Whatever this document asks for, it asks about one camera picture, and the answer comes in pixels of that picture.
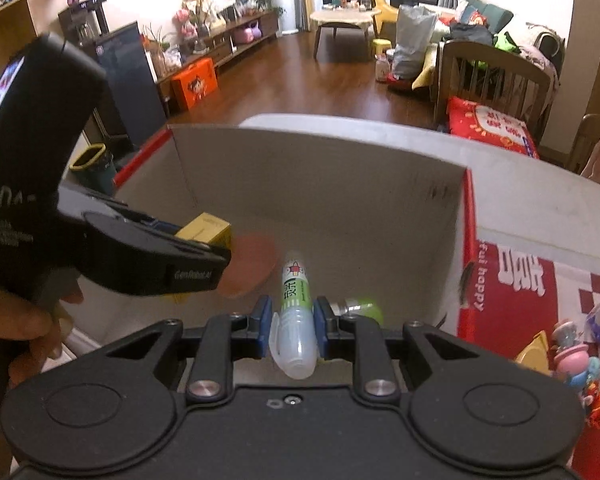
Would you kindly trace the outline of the person's left hand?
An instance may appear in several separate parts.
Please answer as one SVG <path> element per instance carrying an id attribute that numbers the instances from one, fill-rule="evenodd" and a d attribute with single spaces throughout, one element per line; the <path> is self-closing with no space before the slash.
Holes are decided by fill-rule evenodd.
<path id="1" fill-rule="evenodd" d="M 58 358 L 73 326 L 64 305 L 83 300 L 74 271 L 28 275 L 0 270 L 0 340 L 23 343 L 17 354 L 0 366 L 11 387 L 38 374 L 47 360 Z"/>

